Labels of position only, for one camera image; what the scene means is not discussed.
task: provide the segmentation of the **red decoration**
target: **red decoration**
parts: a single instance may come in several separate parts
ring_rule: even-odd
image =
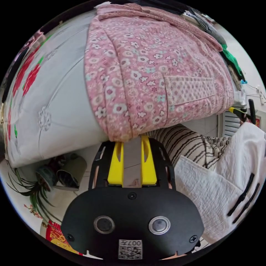
[[[25,96],[27,94],[27,92],[29,91],[31,85],[33,84],[33,82],[35,81],[37,74],[40,70],[40,64],[38,63],[35,68],[29,73],[26,82],[23,86],[23,96]]]
[[[25,75],[26,70],[28,69],[28,67],[30,66],[30,64],[32,63],[33,59],[34,59],[34,55],[36,54],[36,52],[39,50],[40,46],[38,46],[33,52],[31,52],[28,56],[28,58],[26,59],[26,61],[23,63],[22,67],[20,68],[17,77],[16,77],[16,81],[13,87],[13,97],[15,96],[17,90],[19,89],[19,86],[21,85],[22,79]]]
[[[83,254],[72,249],[72,247],[66,241],[66,238],[63,236],[60,225],[55,222],[53,223],[51,220],[49,221],[46,229],[46,239],[63,249],[83,256]]]

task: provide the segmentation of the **screw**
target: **screw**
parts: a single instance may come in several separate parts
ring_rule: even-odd
[[[68,234],[66,238],[69,242],[73,242],[75,240],[71,234]]]
[[[130,200],[134,200],[137,198],[137,194],[135,192],[130,192],[127,197],[130,199]]]
[[[194,243],[194,242],[196,242],[197,240],[198,240],[198,236],[194,235],[194,236],[192,236],[192,237],[189,239],[189,242],[190,242],[190,243]]]

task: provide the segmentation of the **red flower embroidery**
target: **red flower embroidery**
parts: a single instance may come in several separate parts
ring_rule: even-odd
[[[21,85],[22,79],[25,75],[26,70],[28,69],[28,67],[30,66],[30,64],[32,63],[33,59],[34,59],[34,55],[36,54],[36,52],[39,50],[41,46],[38,46],[33,52],[30,53],[30,55],[28,56],[28,58],[26,59],[26,61],[23,63],[22,67],[20,68],[17,77],[16,77],[16,81],[13,87],[13,97],[15,96],[17,90],[19,89],[19,86]]]
[[[7,134],[8,134],[8,139],[10,141],[10,138],[11,138],[11,108],[9,108],[8,116],[7,116]]]
[[[29,73],[27,80],[23,86],[23,96],[26,95],[27,92],[29,91],[31,85],[33,84],[33,82],[37,77],[39,70],[40,70],[40,64],[37,64],[35,68]]]

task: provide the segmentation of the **yellow bracket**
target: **yellow bracket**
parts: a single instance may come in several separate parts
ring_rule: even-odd
[[[153,186],[157,183],[157,177],[150,148],[148,136],[141,136],[141,186]]]
[[[123,187],[124,179],[124,143],[116,142],[112,155],[112,161],[108,174],[108,183],[110,185],[121,185]]]

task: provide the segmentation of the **floral pattern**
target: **floral pattern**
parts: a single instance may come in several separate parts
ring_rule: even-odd
[[[90,24],[86,86],[111,141],[221,113],[233,104],[221,45],[179,16],[106,5]]]

